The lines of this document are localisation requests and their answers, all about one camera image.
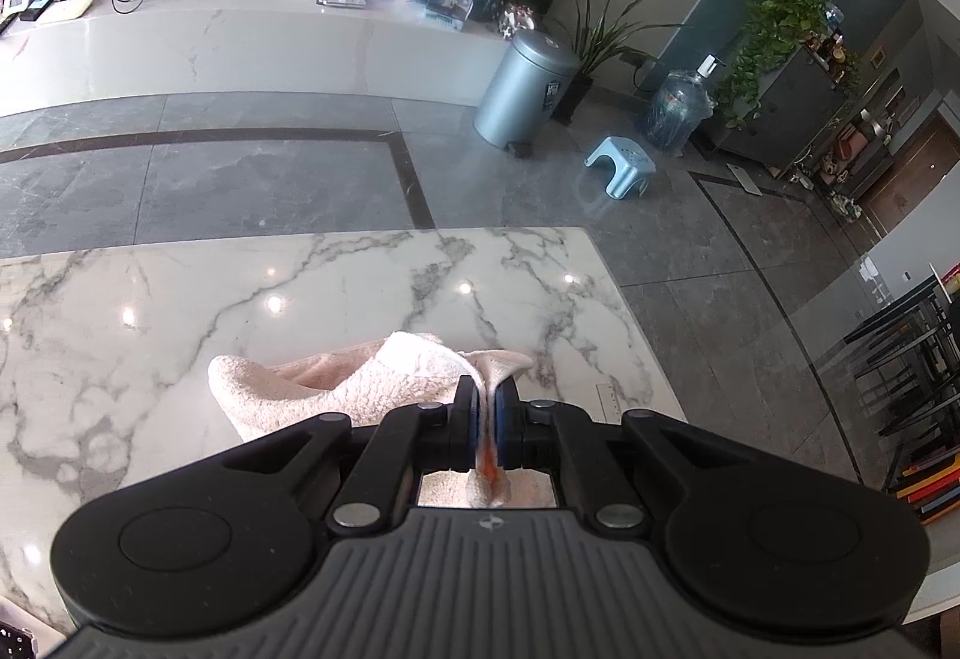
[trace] trash can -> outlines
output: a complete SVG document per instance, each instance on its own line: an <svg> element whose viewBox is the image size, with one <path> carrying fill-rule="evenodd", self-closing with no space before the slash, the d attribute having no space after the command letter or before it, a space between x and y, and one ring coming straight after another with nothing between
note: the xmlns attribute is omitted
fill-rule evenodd
<svg viewBox="0 0 960 659"><path fill-rule="evenodd" d="M493 146L525 154L524 146L528 151L579 70L579 59L565 44L517 31L477 106L474 128Z"/></svg>

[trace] hanging plant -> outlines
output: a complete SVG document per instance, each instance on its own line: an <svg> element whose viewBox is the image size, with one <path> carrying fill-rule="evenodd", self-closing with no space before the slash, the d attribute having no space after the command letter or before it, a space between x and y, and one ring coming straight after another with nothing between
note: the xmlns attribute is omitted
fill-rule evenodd
<svg viewBox="0 0 960 659"><path fill-rule="evenodd" d="M744 1L749 15L743 26L746 40L715 93L728 128L745 122L735 109L738 101L747 114L760 107L761 75L784 65L800 44L827 30L825 0Z"/></svg>

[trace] pink towel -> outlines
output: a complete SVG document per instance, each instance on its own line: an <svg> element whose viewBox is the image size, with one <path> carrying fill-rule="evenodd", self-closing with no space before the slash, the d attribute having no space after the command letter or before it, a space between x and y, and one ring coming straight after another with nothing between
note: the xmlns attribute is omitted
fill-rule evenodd
<svg viewBox="0 0 960 659"><path fill-rule="evenodd" d="M553 507L550 478L541 472L504 472L493 443L493 391L533 366L510 351L460 354L430 334L396 331L385 340L313 355L267 368L221 355L210 362L210 390L244 442L322 412L344 412L353 425L378 424L392 409L417 402L453 402L457 382L477 385L477 466L469 475L424 475L419 504L430 507Z"/></svg>

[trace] wooden door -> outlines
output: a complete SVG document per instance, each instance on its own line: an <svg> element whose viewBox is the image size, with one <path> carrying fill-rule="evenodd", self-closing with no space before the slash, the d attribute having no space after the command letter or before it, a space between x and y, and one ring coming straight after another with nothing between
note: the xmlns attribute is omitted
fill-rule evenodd
<svg viewBox="0 0 960 659"><path fill-rule="evenodd" d="M861 198L881 234L893 230L960 160L960 139L939 114L894 155L894 165Z"/></svg>

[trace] metal screw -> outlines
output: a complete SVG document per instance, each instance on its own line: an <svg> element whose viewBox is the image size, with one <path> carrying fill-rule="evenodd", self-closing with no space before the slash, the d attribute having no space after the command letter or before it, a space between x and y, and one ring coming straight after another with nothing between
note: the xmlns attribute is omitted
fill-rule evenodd
<svg viewBox="0 0 960 659"><path fill-rule="evenodd" d="M640 507L632 504L605 504L597 510L597 522L608 529L632 529L645 518Z"/></svg>
<svg viewBox="0 0 960 659"><path fill-rule="evenodd" d="M352 501L341 504L333 511L333 520L346 528L363 528L376 523L380 519L380 511L364 501Z"/></svg>

